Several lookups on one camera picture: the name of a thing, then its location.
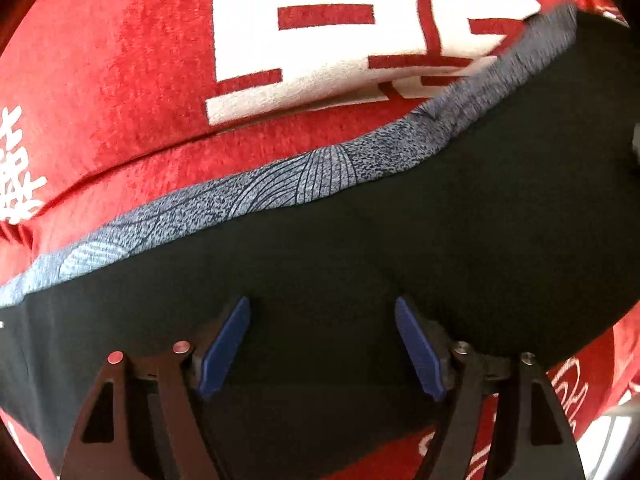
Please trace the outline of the red sofa cover white characters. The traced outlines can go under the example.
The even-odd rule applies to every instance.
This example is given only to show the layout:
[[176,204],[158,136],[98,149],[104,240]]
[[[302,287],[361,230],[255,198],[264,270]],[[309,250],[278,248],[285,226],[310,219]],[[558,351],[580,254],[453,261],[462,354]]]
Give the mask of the red sofa cover white characters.
[[[639,39],[638,0],[1,0],[1,312],[147,250],[107,234],[126,214],[375,132],[563,6]],[[638,396],[639,299],[535,358],[583,436]],[[413,478],[444,414],[420,388],[427,426],[317,479]]]

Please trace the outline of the black pants with blue trim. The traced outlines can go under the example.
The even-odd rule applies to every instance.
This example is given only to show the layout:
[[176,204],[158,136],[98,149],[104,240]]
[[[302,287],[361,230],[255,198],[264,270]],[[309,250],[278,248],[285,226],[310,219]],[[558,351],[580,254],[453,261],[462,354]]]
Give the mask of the black pants with blue trim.
[[395,325],[412,298],[481,352],[553,366],[639,299],[639,39],[567,6],[375,132],[126,214],[149,247],[2,310],[1,405],[54,468],[108,352],[166,351],[239,296],[196,400],[235,479],[355,477],[437,414]]

